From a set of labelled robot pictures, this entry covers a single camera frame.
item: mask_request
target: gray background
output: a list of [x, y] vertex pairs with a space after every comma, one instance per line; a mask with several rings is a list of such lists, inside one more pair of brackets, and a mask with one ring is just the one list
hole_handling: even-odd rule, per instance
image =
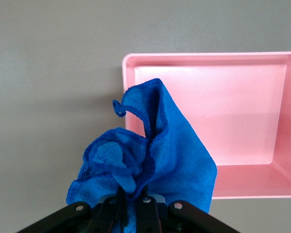
[[[124, 126], [122, 58], [291, 51], [291, 0], [0, 0], [0, 233], [65, 206], [84, 149]], [[291, 233], [291, 199], [215, 200], [243, 233]]]

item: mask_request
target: blue microfiber towel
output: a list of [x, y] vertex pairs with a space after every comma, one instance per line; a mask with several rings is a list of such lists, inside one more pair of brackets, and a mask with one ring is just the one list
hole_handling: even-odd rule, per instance
[[134, 202], [145, 185], [149, 193], [163, 195], [167, 205], [185, 200], [208, 212], [216, 165], [161, 80], [129, 88], [113, 107], [120, 117], [129, 111], [140, 118], [145, 137], [116, 128], [91, 143], [67, 203], [85, 201], [94, 207], [120, 185], [128, 199], [126, 233], [136, 231]]

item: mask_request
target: screw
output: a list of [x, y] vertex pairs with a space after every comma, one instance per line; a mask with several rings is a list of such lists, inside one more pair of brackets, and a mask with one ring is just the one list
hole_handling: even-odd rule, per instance
[[183, 206], [182, 206], [181, 203], [176, 202], [176, 203], [174, 204], [174, 207], [175, 207], [175, 209], [177, 209], [177, 210], [181, 210]]
[[76, 211], [81, 211], [82, 209], [84, 209], [84, 206], [82, 206], [82, 205], [79, 205], [76, 207]]
[[117, 198], [113, 198], [109, 201], [110, 204], [115, 204], [117, 203]]
[[151, 198], [149, 198], [149, 197], [145, 197], [145, 198], [142, 199], [142, 201], [143, 201], [144, 203], [150, 203], [150, 202], [151, 202]]

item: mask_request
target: crumpled blue cloth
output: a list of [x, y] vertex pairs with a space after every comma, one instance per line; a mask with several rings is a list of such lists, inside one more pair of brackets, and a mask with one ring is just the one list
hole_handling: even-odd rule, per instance
[[145, 185], [149, 193], [163, 195], [167, 205], [185, 200], [208, 212], [216, 165], [161, 80], [129, 88], [113, 107], [120, 117], [129, 111], [140, 118], [145, 137], [116, 128], [91, 143], [67, 204], [85, 201], [94, 207], [120, 185], [128, 199], [126, 233], [136, 231], [134, 202]]

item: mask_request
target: pink plastic container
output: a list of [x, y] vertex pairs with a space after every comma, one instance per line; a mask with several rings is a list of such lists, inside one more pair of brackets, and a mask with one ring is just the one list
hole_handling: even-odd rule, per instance
[[[218, 166], [214, 199], [291, 197], [291, 52], [124, 58], [124, 91], [154, 78]], [[134, 115], [125, 122], [144, 135]]]

